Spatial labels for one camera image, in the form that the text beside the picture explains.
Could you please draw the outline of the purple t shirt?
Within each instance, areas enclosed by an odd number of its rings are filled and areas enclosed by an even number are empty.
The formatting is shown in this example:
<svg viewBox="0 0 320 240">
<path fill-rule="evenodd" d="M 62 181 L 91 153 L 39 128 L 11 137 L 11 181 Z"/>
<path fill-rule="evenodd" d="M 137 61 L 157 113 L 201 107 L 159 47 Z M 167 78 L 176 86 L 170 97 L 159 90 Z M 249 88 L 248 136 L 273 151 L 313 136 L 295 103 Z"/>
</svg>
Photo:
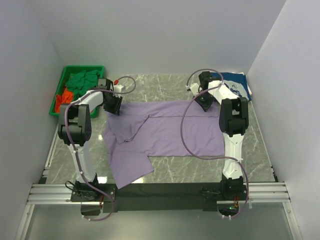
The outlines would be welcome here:
<svg viewBox="0 0 320 240">
<path fill-rule="evenodd" d="M 219 107 L 189 101 L 131 102 L 107 114 L 103 133 L 109 167 L 121 189 L 150 174 L 150 157 L 223 156 Z"/>
</svg>

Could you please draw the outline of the navy printed folded t shirt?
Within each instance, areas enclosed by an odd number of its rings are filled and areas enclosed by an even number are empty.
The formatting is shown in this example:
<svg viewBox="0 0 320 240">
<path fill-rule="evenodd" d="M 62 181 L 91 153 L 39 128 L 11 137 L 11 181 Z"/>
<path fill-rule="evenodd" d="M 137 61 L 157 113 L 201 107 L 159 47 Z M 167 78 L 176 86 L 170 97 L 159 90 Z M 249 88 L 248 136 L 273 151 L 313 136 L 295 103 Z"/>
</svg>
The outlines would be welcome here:
<svg viewBox="0 0 320 240">
<path fill-rule="evenodd" d="M 247 77 L 242 73 L 222 72 L 224 84 L 239 97 L 245 97 L 252 100 L 252 93 L 248 86 Z"/>
</svg>

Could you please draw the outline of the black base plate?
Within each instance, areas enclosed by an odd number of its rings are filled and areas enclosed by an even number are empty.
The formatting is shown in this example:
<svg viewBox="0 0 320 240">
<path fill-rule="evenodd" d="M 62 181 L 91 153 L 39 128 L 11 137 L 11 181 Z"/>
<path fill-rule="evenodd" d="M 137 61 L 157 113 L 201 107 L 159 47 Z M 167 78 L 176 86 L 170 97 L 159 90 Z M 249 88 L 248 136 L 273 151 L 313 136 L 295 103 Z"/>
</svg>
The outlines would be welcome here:
<svg viewBox="0 0 320 240">
<path fill-rule="evenodd" d="M 99 188 L 107 196 L 82 185 L 82 191 L 72 190 L 70 201 L 82 205 L 96 203 L 103 213 L 168 210 L 216 212 L 223 202 L 234 203 L 248 198 L 245 184 L 232 186 L 223 182 L 132 183 L 121 189 L 114 183 L 103 183 Z"/>
</svg>

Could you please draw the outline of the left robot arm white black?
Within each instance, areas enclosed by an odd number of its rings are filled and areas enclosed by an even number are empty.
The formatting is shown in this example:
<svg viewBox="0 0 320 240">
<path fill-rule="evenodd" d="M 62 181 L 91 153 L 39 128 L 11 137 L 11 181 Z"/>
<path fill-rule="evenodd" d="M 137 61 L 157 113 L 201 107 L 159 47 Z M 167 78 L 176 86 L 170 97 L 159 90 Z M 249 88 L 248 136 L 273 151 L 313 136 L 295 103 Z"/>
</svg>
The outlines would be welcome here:
<svg viewBox="0 0 320 240">
<path fill-rule="evenodd" d="M 92 136 L 91 111 L 103 106 L 105 111 L 118 116 L 123 100 L 121 94 L 125 90 L 126 87 L 120 85 L 118 79 L 100 78 L 97 86 L 83 96 L 60 106 L 58 136 L 67 145 L 76 170 L 76 180 L 71 189 L 71 200 L 74 202 L 110 202 L 113 199 L 112 193 L 107 196 L 104 185 L 99 183 L 90 160 L 88 141 Z"/>
</svg>

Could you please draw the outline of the orange t shirt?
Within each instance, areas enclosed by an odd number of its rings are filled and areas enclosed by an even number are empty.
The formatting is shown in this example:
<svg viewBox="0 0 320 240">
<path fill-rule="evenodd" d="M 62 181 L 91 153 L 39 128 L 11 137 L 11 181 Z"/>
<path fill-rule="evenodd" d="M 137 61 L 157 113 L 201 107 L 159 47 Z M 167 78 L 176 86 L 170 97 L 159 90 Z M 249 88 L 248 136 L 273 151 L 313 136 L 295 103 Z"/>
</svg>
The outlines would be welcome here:
<svg viewBox="0 0 320 240">
<path fill-rule="evenodd" d="M 55 96 L 55 107 L 54 107 L 55 112 L 59 113 L 61 105 L 71 103 L 73 101 L 73 98 L 74 98 L 73 92 L 69 91 L 68 88 L 65 87 L 61 95 L 57 94 Z"/>
</svg>

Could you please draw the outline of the green t shirt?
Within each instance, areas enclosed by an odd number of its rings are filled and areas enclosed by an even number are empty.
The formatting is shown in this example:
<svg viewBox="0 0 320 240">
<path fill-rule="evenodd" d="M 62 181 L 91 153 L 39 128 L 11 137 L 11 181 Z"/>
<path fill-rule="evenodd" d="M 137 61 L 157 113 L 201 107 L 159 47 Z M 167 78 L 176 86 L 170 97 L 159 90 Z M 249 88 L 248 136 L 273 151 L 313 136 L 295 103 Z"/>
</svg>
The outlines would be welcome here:
<svg viewBox="0 0 320 240">
<path fill-rule="evenodd" d="M 82 97 L 88 90 L 95 88 L 98 84 L 99 72 L 97 70 L 81 71 L 72 73 L 65 86 L 73 93 L 73 101 Z"/>
</svg>

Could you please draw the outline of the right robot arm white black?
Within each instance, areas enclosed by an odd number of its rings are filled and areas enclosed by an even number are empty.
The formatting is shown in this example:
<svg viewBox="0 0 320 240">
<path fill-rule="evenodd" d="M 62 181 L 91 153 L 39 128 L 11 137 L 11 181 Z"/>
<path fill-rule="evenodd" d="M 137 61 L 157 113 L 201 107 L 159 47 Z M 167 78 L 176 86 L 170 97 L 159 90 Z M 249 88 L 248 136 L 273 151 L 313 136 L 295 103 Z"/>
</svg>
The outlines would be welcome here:
<svg viewBox="0 0 320 240">
<path fill-rule="evenodd" d="M 214 102 L 220 104 L 219 129 L 223 133 L 225 156 L 242 160 L 242 144 L 249 127 L 249 107 L 245 97 L 238 96 L 221 83 L 221 78 L 209 71 L 199 74 L 198 89 L 194 94 L 211 89 L 198 96 L 195 101 L 207 112 Z M 219 193 L 222 198 L 230 200 L 244 189 L 241 166 L 232 159 L 226 159 L 222 171 Z"/>
</svg>

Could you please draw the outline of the aluminium rail frame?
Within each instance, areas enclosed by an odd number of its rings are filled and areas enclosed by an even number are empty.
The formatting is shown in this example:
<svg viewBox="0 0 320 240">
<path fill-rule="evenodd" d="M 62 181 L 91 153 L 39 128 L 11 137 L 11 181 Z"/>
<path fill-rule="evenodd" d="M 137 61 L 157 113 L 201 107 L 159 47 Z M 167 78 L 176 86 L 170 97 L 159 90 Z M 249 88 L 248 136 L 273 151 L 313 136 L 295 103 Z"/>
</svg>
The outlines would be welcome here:
<svg viewBox="0 0 320 240">
<path fill-rule="evenodd" d="M 193 183 L 193 182 L 166 182 L 166 183 Z M 132 184 L 163 184 L 160 182 L 145 183 L 135 180 Z M 218 205 L 231 205 L 235 203 L 246 203 L 251 206 L 252 203 L 282 203 L 287 210 L 290 206 L 291 199 L 284 182 L 277 180 L 271 182 L 249 182 L 243 173 L 243 185 L 247 186 L 248 195 L 244 201 L 222 202 Z M 18 228 L 16 239 L 23 240 L 27 235 L 27 230 L 36 205 L 62 205 L 62 204 L 79 204 L 81 206 L 98 206 L 97 203 L 81 204 L 71 202 L 71 193 L 73 186 L 66 184 L 46 184 L 41 180 L 38 184 L 33 184 L 26 202 L 23 217 Z"/>
</svg>

